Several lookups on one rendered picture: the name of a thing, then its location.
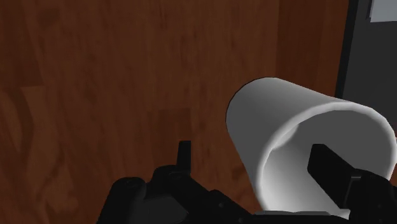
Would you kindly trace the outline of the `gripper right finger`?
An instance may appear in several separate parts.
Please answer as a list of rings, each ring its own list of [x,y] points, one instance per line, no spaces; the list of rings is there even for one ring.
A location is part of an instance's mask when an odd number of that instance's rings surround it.
[[[357,169],[325,144],[313,144],[308,173],[350,224],[397,224],[397,187],[373,172]]]

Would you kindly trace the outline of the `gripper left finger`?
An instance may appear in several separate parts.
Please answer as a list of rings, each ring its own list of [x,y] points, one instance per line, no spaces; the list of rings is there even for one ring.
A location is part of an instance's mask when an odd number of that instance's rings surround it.
[[[96,224],[250,224],[251,213],[191,177],[191,152],[180,141],[176,164],[156,168],[149,182],[116,180]]]

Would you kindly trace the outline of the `white cup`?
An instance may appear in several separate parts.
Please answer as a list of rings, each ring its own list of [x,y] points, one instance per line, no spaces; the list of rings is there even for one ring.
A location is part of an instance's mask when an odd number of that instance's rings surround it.
[[[232,97],[226,127],[266,211],[340,209],[307,170],[313,144],[325,144],[346,162],[389,179],[397,140],[376,110],[279,79],[251,81]]]

